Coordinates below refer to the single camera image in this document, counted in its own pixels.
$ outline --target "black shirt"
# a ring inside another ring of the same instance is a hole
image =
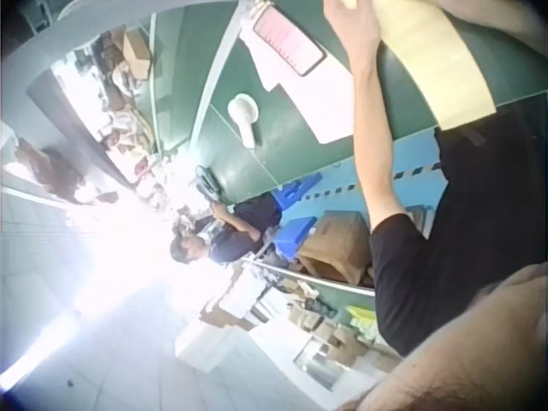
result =
[[[546,147],[535,131],[506,108],[438,134],[448,186],[429,239],[405,214],[372,232],[378,327],[400,354],[463,313],[480,289],[546,260]]]
[[[269,227],[278,225],[282,217],[277,202],[270,193],[237,204],[234,214],[257,229],[261,236]],[[249,252],[259,251],[262,245],[262,239],[253,241],[248,233],[241,233],[225,224],[224,229],[211,242],[209,258],[219,264],[229,263]]]

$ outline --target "elbow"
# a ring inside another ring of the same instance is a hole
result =
[[[260,231],[258,231],[257,229],[252,229],[250,232],[248,232],[248,234],[254,242],[260,240],[261,234]]]

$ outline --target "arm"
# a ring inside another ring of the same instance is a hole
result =
[[[358,0],[355,9],[342,0],[325,0],[324,6],[354,76],[354,158],[373,230],[405,212],[392,187],[392,136],[377,73],[380,29],[371,0]]]
[[[459,19],[496,28],[548,56],[546,25],[533,8],[516,0],[427,0]]]
[[[215,203],[211,206],[211,210],[216,218],[230,224],[241,233],[247,233],[253,241],[256,242],[260,239],[260,231],[255,229],[251,224],[246,223],[238,216],[231,214],[226,209],[226,206],[220,203]]]

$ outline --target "black sleeve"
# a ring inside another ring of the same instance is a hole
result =
[[[219,264],[231,263],[253,251],[255,245],[248,233],[235,231],[211,249],[209,258]]]
[[[384,340],[401,355],[422,342],[428,323],[429,281],[421,276],[426,238],[407,214],[388,217],[369,239],[375,276],[375,310]]]

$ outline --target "hand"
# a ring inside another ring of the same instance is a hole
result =
[[[229,214],[229,210],[226,208],[226,205],[215,202],[211,203],[211,213],[213,217],[223,220]]]
[[[324,14],[346,49],[353,69],[375,62],[380,25],[372,0],[324,0]]]

